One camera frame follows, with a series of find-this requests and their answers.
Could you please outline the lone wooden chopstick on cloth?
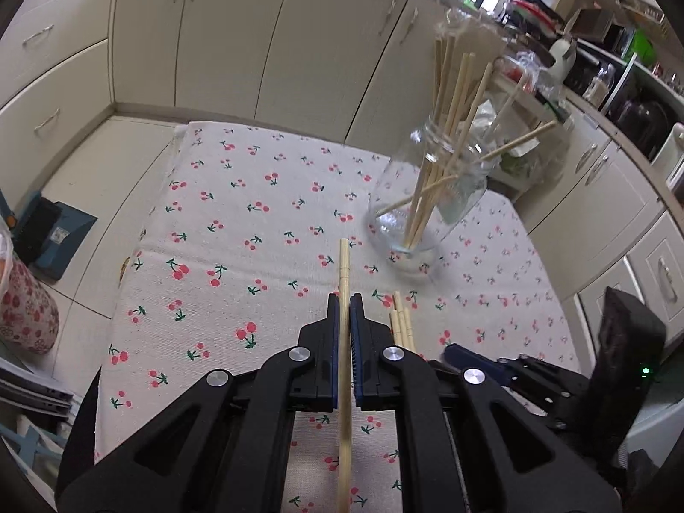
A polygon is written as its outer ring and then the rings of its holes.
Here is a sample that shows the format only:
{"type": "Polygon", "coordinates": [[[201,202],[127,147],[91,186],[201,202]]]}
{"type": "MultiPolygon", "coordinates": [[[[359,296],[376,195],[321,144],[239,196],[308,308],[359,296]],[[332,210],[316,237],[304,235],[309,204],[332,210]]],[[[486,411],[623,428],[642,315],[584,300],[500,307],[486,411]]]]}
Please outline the lone wooden chopstick on cloth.
{"type": "Polygon", "coordinates": [[[349,511],[348,492],[351,484],[351,356],[350,356],[350,257],[349,242],[339,242],[339,480],[337,481],[336,511],[349,511]]]}

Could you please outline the clear glass jar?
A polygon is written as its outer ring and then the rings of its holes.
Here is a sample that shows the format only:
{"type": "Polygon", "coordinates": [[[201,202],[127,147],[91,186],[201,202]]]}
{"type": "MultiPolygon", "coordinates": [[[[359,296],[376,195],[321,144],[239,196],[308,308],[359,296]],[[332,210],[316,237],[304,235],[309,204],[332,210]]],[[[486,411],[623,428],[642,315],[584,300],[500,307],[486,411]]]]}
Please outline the clear glass jar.
{"type": "Polygon", "coordinates": [[[370,192],[369,228],[393,262],[422,262],[487,189],[486,147],[473,132],[445,133],[428,119],[410,132],[370,192]]]}

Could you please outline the cherry print tablecloth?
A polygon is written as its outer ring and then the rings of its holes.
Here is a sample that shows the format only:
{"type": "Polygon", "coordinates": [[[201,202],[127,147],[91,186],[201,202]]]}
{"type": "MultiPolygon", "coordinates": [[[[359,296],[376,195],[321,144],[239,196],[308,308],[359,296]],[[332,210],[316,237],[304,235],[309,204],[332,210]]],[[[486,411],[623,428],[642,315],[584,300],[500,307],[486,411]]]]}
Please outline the cherry print tablecloth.
{"type": "Polygon", "coordinates": [[[510,201],[486,192],[435,249],[388,249],[368,215],[383,155],[239,124],[177,130],[142,215],[110,234],[81,295],[108,305],[95,455],[103,459],[212,368],[241,374],[296,343],[339,288],[366,315],[407,310],[415,348],[578,368],[570,330],[510,201]]]}

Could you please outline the floral trash bin with bag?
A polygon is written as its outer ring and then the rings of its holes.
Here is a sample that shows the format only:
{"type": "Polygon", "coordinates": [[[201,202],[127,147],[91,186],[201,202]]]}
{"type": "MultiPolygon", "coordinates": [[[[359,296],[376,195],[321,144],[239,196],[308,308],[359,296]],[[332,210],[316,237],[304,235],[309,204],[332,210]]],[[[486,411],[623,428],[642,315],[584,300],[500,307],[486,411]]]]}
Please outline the floral trash bin with bag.
{"type": "Polygon", "coordinates": [[[53,297],[15,254],[12,236],[1,220],[1,339],[44,356],[59,332],[59,310],[53,297]]]}

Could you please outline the blue dustpan with brush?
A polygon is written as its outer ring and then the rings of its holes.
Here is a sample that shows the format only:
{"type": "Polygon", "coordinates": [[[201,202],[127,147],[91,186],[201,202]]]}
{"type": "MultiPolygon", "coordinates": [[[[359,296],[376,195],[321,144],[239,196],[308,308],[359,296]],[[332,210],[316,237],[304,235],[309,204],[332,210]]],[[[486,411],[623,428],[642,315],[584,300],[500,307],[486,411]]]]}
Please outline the blue dustpan with brush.
{"type": "Polygon", "coordinates": [[[13,229],[16,256],[50,281],[64,276],[97,217],[34,192],[13,229]]]}

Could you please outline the lower cabinet run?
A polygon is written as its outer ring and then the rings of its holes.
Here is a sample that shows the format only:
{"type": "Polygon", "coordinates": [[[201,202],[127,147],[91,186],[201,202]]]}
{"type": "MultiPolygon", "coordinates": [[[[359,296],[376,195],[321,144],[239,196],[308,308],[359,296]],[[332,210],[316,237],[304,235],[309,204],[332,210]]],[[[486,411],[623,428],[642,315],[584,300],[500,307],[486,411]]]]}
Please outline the lower cabinet run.
{"type": "Polygon", "coordinates": [[[452,0],[1,0],[1,101],[99,45],[117,106],[173,117],[229,117],[303,146],[277,182],[271,154],[220,184],[232,227],[301,227],[333,197],[286,205],[320,171],[345,169],[337,144],[386,154],[428,112],[433,39],[469,17],[452,0]]]}

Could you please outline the stacked dishes with red lid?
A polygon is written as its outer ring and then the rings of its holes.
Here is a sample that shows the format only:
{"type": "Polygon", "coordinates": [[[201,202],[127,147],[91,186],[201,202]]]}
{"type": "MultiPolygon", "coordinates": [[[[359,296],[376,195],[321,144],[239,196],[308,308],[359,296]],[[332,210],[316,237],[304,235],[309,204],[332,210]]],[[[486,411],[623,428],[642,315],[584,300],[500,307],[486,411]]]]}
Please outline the stacked dishes with red lid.
{"type": "Polygon", "coordinates": [[[562,31],[566,27],[566,21],[557,14],[554,9],[547,6],[542,0],[509,0],[507,2],[508,11],[521,11],[525,9],[529,14],[534,15],[538,20],[545,22],[549,28],[555,31],[562,31]]]}

